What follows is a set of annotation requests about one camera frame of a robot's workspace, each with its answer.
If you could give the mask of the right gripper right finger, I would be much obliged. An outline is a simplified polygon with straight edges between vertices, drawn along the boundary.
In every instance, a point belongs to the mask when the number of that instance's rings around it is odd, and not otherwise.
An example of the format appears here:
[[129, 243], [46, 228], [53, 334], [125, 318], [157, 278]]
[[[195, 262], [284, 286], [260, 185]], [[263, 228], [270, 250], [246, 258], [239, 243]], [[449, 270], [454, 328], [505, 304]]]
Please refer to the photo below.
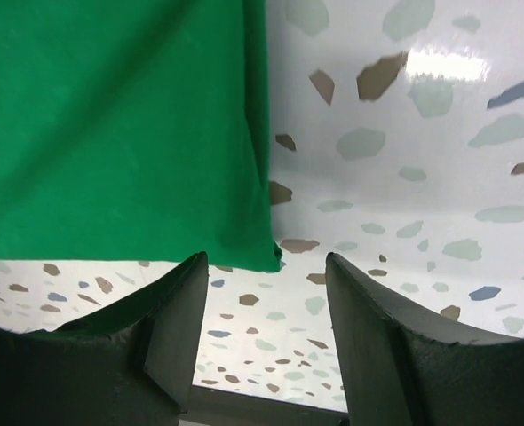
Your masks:
[[339, 254], [326, 289], [353, 425], [524, 425], [524, 338], [430, 311]]

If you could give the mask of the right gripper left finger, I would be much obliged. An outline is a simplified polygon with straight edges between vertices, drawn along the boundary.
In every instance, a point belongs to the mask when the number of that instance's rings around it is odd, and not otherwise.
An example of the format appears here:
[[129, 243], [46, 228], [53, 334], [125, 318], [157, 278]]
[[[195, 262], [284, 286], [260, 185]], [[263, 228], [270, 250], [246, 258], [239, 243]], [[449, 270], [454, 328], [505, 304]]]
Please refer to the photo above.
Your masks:
[[209, 285], [205, 253], [54, 331], [0, 328], [0, 425], [175, 425]]

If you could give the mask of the green t shirt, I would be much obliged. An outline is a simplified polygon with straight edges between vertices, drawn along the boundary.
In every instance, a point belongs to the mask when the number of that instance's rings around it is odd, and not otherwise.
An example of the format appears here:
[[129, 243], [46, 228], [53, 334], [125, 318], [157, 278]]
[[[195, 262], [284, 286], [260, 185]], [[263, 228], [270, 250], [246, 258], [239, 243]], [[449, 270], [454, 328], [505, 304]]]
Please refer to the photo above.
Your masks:
[[262, 1], [0, 1], [0, 260], [276, 272]]

